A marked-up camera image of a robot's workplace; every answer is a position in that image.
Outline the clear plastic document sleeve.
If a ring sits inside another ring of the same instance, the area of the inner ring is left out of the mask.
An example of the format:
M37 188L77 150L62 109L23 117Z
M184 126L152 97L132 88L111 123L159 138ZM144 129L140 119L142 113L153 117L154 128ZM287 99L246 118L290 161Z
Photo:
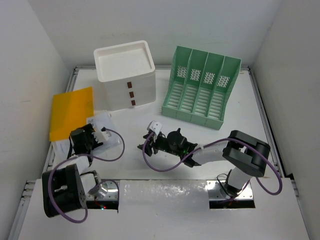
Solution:
M94 117L90 117L87 119L87 123L90 123L93 125L93 128L97 130L101 130L103 127L106 127L107 129L116 130L114 123L112 122L110 118L110 114L107 112L102 112L97 114ZM102 146L98 146L96 149L93 150L93 155L97 156L100 155L107 150L114 148L122 143L121 138L113 133L109 133L109 139L103 142ZM53 150L55 153L55 158L65 160L67 158L67 153L69 151L70 147L70 141L68 139L64 140L58 140L54 141L52 143Z

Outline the yellow plastic folder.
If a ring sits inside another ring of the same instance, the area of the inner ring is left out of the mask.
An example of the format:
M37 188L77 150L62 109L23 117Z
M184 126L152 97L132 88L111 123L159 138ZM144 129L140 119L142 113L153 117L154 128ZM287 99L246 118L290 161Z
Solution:
M76 91L53 96L49 140L65 140L71 131L84 126L87 119L94 116L93 88L87 87Z

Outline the white drawer cabinet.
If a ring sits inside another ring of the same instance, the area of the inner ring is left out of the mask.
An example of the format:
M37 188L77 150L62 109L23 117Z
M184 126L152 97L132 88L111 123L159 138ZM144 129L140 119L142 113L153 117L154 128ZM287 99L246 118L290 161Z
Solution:
M145 40L97 48L93 55L109 110L133 108L156 100L156 68ZM129 92L134 93L134 98L130 98Z

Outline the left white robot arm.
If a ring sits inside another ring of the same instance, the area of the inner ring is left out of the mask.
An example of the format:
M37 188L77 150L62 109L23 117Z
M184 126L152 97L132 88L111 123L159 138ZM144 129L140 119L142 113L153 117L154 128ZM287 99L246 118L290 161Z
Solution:
M47 217L53 218L60 214L55 205L64 214L87 206L87 193L98 181L94 171L86 170L93 162L92 150L102 145L97 142L94 133L91 123L71 131L68 161L55 171L49 170L42 174L43 209Z

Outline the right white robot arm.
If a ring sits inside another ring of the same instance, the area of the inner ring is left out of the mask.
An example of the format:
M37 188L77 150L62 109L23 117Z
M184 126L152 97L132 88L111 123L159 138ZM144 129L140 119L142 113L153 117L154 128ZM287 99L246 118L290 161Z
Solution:
M228 140L207 147L189 142L181 134L180 128L167 135L162 132L156 135L149 130L143 138L145 142L137 148L143 151L144 156L165 152L179 157L190 168L210 162L229 161L234 168L228 172L220 188L231 198L236 197L251 178L265 175L266 160L271 150L268 143L239 130L231 131Z

